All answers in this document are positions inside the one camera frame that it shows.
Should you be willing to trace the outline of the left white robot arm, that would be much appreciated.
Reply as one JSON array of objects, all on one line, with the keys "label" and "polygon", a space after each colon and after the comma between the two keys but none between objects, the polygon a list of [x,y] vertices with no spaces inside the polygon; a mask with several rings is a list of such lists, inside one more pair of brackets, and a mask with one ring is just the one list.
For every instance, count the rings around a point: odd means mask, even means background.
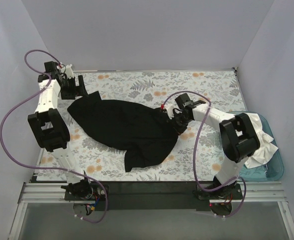
[{"label": "left white robot arm", "polygon": [[44,63],[45,73],[38,76],[38,86],[44,90],[38,99],[35,112],[27,120],[38,145],[49,152],[65,172],[68,185],[61,188],[82,200],[90,199],[94,190],[90,181],[84,177],[85,172],[73,157],[69,147],[71,140],[69,129],[58,110],[58,100],[75,100],[76,97],[87,97],[82,75],[78,83],[72,65],[54,61]]}]

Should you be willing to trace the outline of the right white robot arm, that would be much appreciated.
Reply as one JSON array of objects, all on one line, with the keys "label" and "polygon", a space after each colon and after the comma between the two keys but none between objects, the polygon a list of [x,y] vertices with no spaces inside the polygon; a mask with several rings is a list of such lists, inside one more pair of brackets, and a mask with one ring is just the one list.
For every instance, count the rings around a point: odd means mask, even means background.
[{"label": "right white robot arm", "polygon": [[245,161],[261,146],[250,117],[245,113],[235,115],[213,108],[208,100],[193,101],[185,92],[180,92],[175,102],[178,108],[172,104],[163,104],[162,108],[178,134],[182,134],[191,121],[200,122],[199,131],[204,125],[208,125],[219,132],[224,160],[212,184],[202,186],[198,181],[196,171],[198,140],[194,144],[192,168],[199,191],[213,193],[219,199],[226,198],[232,192],[231,186],[239,179]]}]

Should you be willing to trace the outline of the black t shirt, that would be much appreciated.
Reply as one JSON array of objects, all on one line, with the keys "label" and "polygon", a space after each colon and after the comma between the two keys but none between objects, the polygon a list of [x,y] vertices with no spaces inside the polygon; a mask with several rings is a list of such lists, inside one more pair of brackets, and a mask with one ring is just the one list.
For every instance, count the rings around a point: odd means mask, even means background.
[{"label": "black t shirt", "polygon": [[67,111],[90,138],[125,151],[126,172],[161,164],[179,137],[168,115],[158,108],[101,99],[98,91],[75,100]]}]

